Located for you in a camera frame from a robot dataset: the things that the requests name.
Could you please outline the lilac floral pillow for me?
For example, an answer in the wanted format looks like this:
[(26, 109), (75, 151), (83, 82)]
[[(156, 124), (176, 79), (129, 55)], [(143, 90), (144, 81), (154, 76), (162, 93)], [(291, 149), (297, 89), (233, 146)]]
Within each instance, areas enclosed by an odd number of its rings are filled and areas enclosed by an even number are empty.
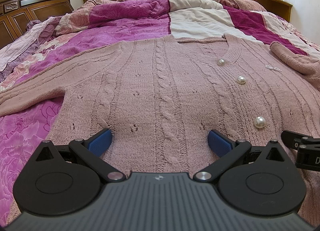
[(49, 17), (30, 21), (27, 32), (12, 43), (1, 48), (1, 82), (11, 74), (16, 66), (21, 64), (27, 56), (35, 54), (40, 45), (52, 40), (55, 36), (55, 28), (61, 20), (61, 16)]

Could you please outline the pink knitted cardigan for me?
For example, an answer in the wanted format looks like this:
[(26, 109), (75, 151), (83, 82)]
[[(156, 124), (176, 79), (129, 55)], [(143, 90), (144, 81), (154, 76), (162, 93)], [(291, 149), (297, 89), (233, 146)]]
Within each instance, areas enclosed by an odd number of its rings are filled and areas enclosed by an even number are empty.
[(63, 97), (49, 139), (109, 127), (105, 161), (126, 174), (196, 172), (211, 129), (262, 144), (282, 130), (319, 136), (319, 59), (232, 35), (121, 41), (50, 66), (1, 94), (1, 115)]

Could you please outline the dark wooden headboard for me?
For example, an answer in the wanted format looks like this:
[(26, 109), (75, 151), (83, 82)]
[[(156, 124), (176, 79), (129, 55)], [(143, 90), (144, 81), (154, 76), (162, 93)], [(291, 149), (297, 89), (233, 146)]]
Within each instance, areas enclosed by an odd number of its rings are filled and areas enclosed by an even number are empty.
[(1, 47), (25, 34), (30, 21), (45, 21), (73, 10), (70, 0), (0, 0)]

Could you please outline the patchwork purple white quilt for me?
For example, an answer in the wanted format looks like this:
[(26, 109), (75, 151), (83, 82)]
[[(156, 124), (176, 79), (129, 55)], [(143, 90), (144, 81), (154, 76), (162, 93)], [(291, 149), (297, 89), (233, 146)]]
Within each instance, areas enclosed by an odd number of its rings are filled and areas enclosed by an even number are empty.
[[(295, 54), (319, 59), (319, 46), (296, 35), (293, 27), (270, 13), (223, 6), (213, 0), (90, 0), (61, 16), (55, 37), (14, 68), (1, 94), (56, 63), (87, 50), (121, 41), (173, 36), (204, 40), (232, 35), (254, 43), (281, 43)], [(23, 111), (1, 115), (1, 225), (19, 215), (13, 197), (18, 174), (48, 135), (63, 104), (63, 97), (43, 100)]]

